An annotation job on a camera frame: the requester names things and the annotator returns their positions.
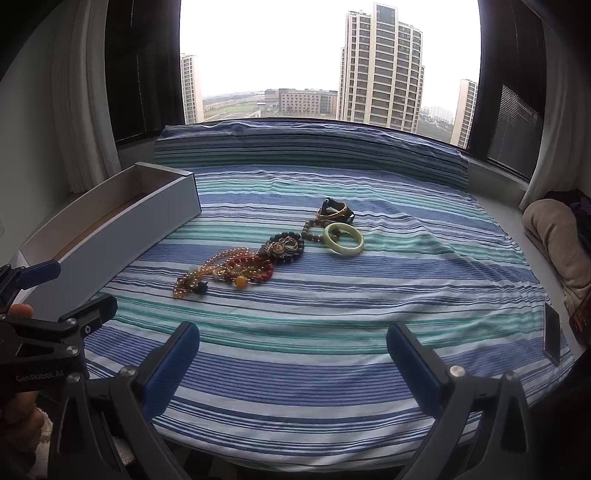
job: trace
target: blue striped fabric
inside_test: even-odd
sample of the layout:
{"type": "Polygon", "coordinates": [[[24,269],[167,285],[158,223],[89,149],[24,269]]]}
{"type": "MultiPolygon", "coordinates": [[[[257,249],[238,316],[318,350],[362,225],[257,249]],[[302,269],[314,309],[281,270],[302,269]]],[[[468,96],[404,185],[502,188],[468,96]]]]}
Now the blue striped fabric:
{"type": "Polygon", "coordinates": [[[353,123],[230,120],[167,127],[155,158],[163,165],[191,167],[194,160],[186,153],[195,149],[201,165],[325,164],[393,171],[464,191],[468,185],[467,159],[451,145],[353,123]]]}
{"type": "MultiPolygon", "coordinates": [[[[156,156],[191,168],[203,213],[103,289],[117,296],[118,313],[86,339],[89,370],[105,377],[138,365],[180,322],[198,325],[200,352],[154,419],[164,435],[263,469],[397,465],[433,419],[418,410],[387,354],[393,322],[471,374],[516,371],[529,402],[569,370],[564,339],[559,368],[542,352],[548,295],[471,195],[393,167],[330,168],[322,156],[316,165],[311,157],[218,164],[201,138],[169,137],[156,156]],[[192,266],[299,231],[326,196],[356,212],[366,245],[359,256],[308,243],[299,262],[278,266],[261,286],[210,282],[200,299],[172,298],[176,278],[192,266]]],[[[472,416],[466,435],[476,422],[472,416]]]]}

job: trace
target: jade bangle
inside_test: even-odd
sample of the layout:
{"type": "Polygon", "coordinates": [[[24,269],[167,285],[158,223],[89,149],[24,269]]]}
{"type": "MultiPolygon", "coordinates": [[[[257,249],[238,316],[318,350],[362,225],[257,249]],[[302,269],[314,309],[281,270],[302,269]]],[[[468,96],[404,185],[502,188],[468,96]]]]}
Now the jade bangle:
{"type": "Polygon", "coordinates": [[[357,230],[354,226],[351,226],[348,223],[331,223],[324,229],[324,243],[338,254],[357,255],[361,253],[361,250],[363,250],[363,244],[365,243],[365,241],[363,240],[363,235],[361,235],[361,232],[359,232],[359,230],[357,230]],[[337,244],[330,237],[330,232],[336,229],[348,232],[351,235],[353,235],[353,238],[355,238],[359,242],[359,245],[357,245],[354,248],[347,248],[337,244]]]}

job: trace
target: beige cushion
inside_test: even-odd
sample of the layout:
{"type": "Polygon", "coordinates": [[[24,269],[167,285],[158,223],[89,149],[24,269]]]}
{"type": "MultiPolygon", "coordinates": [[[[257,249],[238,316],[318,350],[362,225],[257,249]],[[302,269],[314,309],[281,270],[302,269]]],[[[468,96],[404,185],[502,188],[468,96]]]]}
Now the beige cushion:
{"type": "Polygon", "coordinates": [[[525,209],[521,222],[541,241],[562,278],[564,304],[572,314],[591,289],[591,258],[577,237],[573,212],[562,202],[543,199],[525,209]]]}

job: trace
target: finger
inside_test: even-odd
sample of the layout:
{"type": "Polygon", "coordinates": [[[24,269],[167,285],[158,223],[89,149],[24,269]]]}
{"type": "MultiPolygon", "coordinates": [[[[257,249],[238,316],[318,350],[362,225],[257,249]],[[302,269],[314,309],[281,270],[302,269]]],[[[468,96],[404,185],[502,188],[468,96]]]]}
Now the finger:
{"type": "Polygon", "coordinates": [[[24,303],[20,303],[17,305],[12,305],[8,309],[8,313],[10,315],[14,315],[15,317],[30,319],[33,318],[33,307],[24,303]]]}
{"type": "Polygon", "coordinates": [[[2,419],[8,424],[14,424],[26,419],[35,408],[35,400],[39,392],[17,393],[4,407],[2,419]]]}
{"type": "Polygon", "coordinates": [[[35,408],[25,420],[10,425],[2,432],[2,439],[19,452],[34,452],[41,439],[45,417],[35,408]]]}

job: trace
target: cardboard box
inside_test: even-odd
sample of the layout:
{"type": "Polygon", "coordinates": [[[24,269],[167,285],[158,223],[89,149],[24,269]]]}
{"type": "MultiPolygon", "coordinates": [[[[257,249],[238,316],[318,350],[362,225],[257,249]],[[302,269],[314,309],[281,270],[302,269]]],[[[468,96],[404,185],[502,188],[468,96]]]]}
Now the cardboard box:
{"type": "Polygon", "coordinates": [[[17,302],[30,304],[35,318],[56,321],[200,213],[191,172],[136,163],[68,205],[21,247],[16,266],[53,259],[61,274],[21,292],[17,302]]]}

